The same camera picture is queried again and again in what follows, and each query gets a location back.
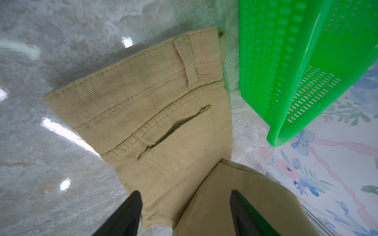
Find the khaki long pants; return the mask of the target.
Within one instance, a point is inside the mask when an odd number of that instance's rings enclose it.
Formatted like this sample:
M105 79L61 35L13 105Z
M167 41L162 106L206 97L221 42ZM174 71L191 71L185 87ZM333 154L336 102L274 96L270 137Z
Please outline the khaki long pants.
M234 236L238 190L281 236L317 236L298 198L231 161L233 137L222 65L225 33L189 31L44 96L45 103L139 191L141 228L175 236Z

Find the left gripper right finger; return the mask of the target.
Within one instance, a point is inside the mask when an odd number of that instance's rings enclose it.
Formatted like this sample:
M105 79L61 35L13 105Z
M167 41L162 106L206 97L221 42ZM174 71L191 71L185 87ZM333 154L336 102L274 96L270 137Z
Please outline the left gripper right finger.
M280 236L238 190L231 191L229 204L237 236Z

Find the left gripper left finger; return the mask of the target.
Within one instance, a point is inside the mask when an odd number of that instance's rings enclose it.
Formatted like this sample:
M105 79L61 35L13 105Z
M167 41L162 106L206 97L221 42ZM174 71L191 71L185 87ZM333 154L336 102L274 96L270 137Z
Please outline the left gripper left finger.
M142 207L140 192L132 192L93 236L136 236Z

